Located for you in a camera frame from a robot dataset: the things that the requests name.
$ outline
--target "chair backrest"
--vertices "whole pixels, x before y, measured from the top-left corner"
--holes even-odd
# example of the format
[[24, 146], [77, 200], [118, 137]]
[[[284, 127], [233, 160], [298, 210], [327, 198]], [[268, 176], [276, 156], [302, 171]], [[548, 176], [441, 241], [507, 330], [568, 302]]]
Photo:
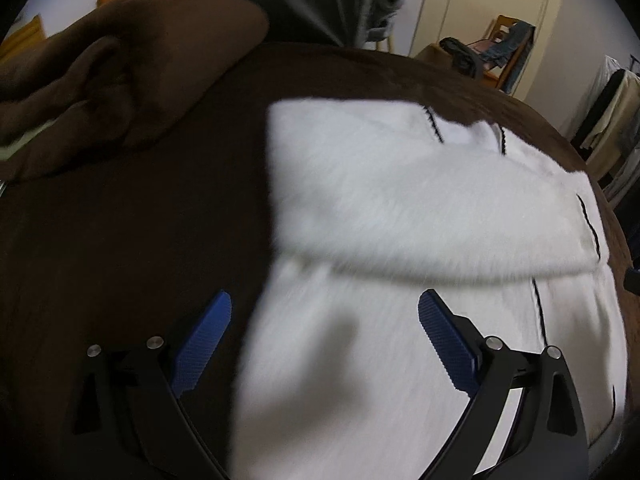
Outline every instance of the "chair backrest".
[[[491, 29], [491, 32], [489, 33], [488, 39], [491, 41], [501, 40], [508, 33], [509, 29], [513, 27], [513, 25], [518, 21], [519, 20], [517, 20], [516, 18], [509, 18], [508, 16], [503, 16], [501, 14], [495, 20], [494, 26]], [[518, 62], [518, 59], [522, 55], [525, 47], [527, 46], [527, 43], [529, 43], [530, 38], [531, 38], [531, 31], [527, 33], [525, 39], [522, 41], [520, 46], [513, 53], [507, 65], [504, 67], [504, 69], [502, 69], [502, 73], [500, 74], [500, 77], [498, 78], [498, 81], [495, 85], [495, 88], [497, 88], [498, 90], [501, 89], [502, 86], [504, 85], [504, 82], [506, 81], [507, 77], [511, 73], [511, 70], [513, 69], [514, 65]]]

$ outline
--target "brown blanket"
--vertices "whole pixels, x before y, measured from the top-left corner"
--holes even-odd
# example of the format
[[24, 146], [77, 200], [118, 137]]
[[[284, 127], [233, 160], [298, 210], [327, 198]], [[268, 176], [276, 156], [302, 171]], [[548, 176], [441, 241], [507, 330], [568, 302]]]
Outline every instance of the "brown blanket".
[[[224, 288], [232, 323], [182, 400], [224, 463], [246, 323], [271, 261], [264, 158], [269, 104], [300, 96], [407, 100], [447, 120], [497, 121], [567, 170], [584, 162], [526, 105], [449, 70], [399, 56], [262, 44], [144, 151], [9, 186], [0, 198], [0, 382], [34, 455], [58, 459], [86, 348], [131, 348]], [[623, 291], [622, 231], [596, 187], [640, 386], [638, 298]]]
[[51, 173], [89, 148], [155, 141], [267, 28], [246, 0], [113, 0], [95, 9], [0, 64], [0, 146], [14, 144], [0, 150], [0, 180]]

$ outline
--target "folded white clothing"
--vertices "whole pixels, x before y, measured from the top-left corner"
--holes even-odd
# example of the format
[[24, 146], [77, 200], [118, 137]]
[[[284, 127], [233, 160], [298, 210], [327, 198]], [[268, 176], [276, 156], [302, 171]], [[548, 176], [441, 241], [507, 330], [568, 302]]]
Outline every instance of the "folded white clothing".
[[[233, 478], [419, 478], [468, 402], [418, 321], [430, 287], [510, 348], [562, 349], [602, 462], [626, 343], [584, 174], [399, 102], [279, 103], [268, 143], [278, 257], [238, 370]], [[517, 405], [512, 391], [478, 470]]]

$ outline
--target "bed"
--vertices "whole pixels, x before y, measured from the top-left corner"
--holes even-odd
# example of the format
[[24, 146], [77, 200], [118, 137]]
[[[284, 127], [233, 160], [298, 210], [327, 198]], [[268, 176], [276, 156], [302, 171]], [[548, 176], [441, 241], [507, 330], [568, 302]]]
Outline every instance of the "bed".
[[[89, 345], [139, 345], [221, 288], [234, 298], [234, 321], [182, 401], [224, 464], [242, 336], [273, 257], [266, 110], [303, 96], [405, 100], [449, 121], [495, 121], [566, 170], [586, 169], [532, 108], [459, 74], [379, 52], [260, 45], [157, 144], [77, 160], [0, 198], [0, 381], [10, 419], [41, 466], [59, 460], [66, 401]], [[640, 300], [623, 289], [631, 263], [625, 237], [592, 184], [626, 327], [634, 408]]]

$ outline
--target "beige garment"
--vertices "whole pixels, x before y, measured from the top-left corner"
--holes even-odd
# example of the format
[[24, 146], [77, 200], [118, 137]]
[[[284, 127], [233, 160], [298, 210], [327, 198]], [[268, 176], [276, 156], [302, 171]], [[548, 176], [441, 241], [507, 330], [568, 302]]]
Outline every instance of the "beige garment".
[[591, 176], [600, 180], [621, 156], [616, 146], [620, 132], [640, 107], [640, 78], [626, 71], [616, 94], [581, 147], [593, 148], [587, 160]]

